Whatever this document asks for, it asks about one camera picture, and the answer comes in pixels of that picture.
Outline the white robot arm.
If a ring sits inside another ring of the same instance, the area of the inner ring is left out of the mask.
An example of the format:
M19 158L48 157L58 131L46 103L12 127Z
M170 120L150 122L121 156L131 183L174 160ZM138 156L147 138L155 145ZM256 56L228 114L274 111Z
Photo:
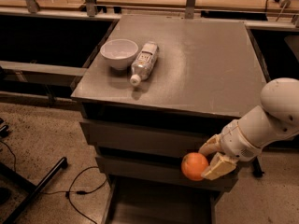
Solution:
M277 78L261 91L261 103L225 125L199 149L212 155L201 177L215 180L229 174L240 161L252 161L263 148L299 134L299 80Z

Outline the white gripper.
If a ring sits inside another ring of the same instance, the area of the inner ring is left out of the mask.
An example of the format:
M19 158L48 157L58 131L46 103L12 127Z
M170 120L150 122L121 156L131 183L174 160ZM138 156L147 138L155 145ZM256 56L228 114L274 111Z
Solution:
M251 161L262 150L252 145L241 132L238 120L234 119L223 127L221 137L214 134L198 150L204 156L216 153L208 167L201 173L207 180L215 180L231 173L238 161Z

